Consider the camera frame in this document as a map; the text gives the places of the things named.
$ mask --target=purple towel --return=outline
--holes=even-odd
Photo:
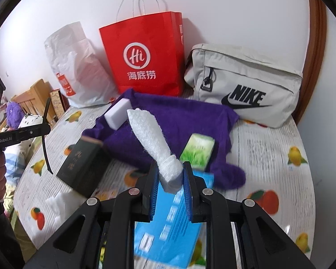
[[[133,109],[147,110],[155,116],[171,152],[177,158],[192,133],[214,138],[215,146],[206,169],[214,174],[214,186],[235,189],[245,184],[244,171],[226,163],[226,155],[231,149],[229,133],[238,119],[238,115],[230,107],[177,97],[142,94],[133,89],[125,91],[118,100],[121,98],[129,99]],[[152,158],[143,149],[128,122],[118,130],[113,130],[104,116],[101,116],[96,119],[95,126],[84,130],[82,135],[103,141],[113,158],[143,171],[149,170]]]

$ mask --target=blue box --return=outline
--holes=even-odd
[[[193,171],[212,188],[214,175]],[[185,211],[184,192],[164,192],[159,184],[153,221],[137,223],[134,234],[134,253],[137,256],[170,266],[187,268],[198,239],[200,223],[191,223]]]

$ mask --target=green box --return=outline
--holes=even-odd
[[[193,133],[189,138],[179,160],[189,161],[193,170],[205,171],[212,155],[215,140],[212,137]]]

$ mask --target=red label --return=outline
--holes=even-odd
[[[72,90],[70,83],[66,80],[66,77],[64,74],[57,73],[56,77],[58,78],[58,81],[60,82],[61,86],[66,92],[66,96],[70,97],[73,95],[76,95],[76,92]]]

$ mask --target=white sponge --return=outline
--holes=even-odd
[[[129,123],[137,139],[158,164],[163,190],[176,194],[183,185],[182,163],[171,154],[155,117],[145,110],[127,110]]]
[[[127,120],[127,110],[132,109],[131,101],[122,98],[105,113],[105,119],[110,128],[117,130]]]
[[[46,203],[54,212],[54,226],[58,229],[87,199],[76,191],[59,192],[46,199]]]

